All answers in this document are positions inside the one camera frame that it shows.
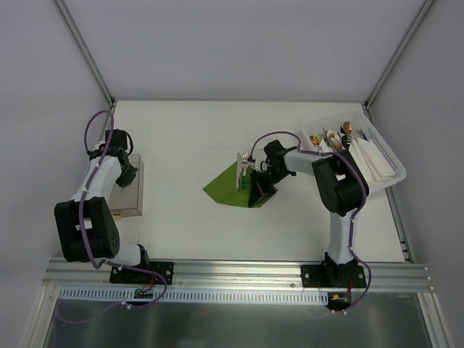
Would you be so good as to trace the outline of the green handled fork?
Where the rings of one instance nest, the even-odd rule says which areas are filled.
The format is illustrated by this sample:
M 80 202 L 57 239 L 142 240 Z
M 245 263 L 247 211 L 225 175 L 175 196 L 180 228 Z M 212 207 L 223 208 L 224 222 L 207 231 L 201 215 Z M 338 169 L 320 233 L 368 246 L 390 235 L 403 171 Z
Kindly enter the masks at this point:
M 241 172 L 241 190 L 245 191 L 247 189 L 247 174 L 249 167 L 254 168 L 254 159 L 248 153 L 242 155 L 242 172 Z

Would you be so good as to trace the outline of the silver table knife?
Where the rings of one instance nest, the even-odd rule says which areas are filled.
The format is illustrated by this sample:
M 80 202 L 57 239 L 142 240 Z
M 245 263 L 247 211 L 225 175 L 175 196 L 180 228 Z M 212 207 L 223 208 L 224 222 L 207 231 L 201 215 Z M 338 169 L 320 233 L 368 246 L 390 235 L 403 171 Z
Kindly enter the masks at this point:
M 235 193 L 238 193 L 240 191 L 240 178 L 241 178 L 241 173 L 242 173 L 242 154 L 240 152 L 237 153 L 236 155 L 236 182 L 235 182 Z

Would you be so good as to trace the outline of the green paper napkin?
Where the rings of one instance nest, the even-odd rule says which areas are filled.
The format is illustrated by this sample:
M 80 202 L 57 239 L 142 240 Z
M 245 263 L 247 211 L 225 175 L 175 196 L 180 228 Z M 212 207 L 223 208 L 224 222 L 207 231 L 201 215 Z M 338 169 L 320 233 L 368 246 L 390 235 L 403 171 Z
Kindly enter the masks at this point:
M 254 169 L 249 167 L 247 174 L 247 188 L 245 191 L 241 190 L 235 193 L 235 182 L 236 182 L 236 161 L 224 170 L 218 177 L 208 183 L 203 191 L 216 203 L 223 204 L 232 207 L 243 207 L 243 208 L 259 208 L 265 203 L 258 205 L 257 207 L 248 207 L 249 194 L 251 190 L 250 175 L 254 172 Z

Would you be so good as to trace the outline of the clear smoked plastic box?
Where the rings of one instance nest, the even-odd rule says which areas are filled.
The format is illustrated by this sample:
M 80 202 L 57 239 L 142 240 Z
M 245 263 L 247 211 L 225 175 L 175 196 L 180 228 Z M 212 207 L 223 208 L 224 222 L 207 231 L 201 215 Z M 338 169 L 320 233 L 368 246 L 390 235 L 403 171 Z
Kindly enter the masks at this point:
M 143 214 L 144 162 L 140 154 L 132 154 L 129 159 L 130 163 L 138 168 L 138 173 L 132 184 L 125 188 L 115 184 L 108 203 L 112 215 L 119 213 L 122 218 Z

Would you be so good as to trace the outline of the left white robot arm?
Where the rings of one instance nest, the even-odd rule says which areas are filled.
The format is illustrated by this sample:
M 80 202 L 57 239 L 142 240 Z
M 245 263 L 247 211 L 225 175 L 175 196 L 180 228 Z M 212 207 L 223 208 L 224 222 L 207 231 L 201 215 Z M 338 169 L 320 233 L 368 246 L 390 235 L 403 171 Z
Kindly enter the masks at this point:
M 108 200 L 115 186 L 124 189 L 136 178 L 130 163 L 133 142 L 124 130 L 105 132 L 103 144 L 88 155 L 90 167 L 80 189 L 66 202 L 56 204 L 54 217 L 64 258 L 68 262 L 103 263 L 126 267 L 136 283 L 152 273 L 148 253 L 140 244 L 122 242 Z

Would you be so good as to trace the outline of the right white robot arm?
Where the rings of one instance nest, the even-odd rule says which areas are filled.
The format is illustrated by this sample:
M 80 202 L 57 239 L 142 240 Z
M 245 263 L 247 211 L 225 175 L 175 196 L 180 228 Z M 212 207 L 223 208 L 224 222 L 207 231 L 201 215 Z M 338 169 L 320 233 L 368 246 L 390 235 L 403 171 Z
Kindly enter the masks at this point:
M 298 173 L 315 178 L 320 199 L 330 213 L 330 240 L 323 261 L 326 281 L 335 287 L 347 282 L 358 266 L 354 252 L 355 219 L 365 205 L 369 187 L 347 150 L 318 153 L 297 146 L 285 148 L 278 140 L 264 147 L 266 170 L 250 174 L 248 207 L 266 202 L 277 192 L 275 185 Z

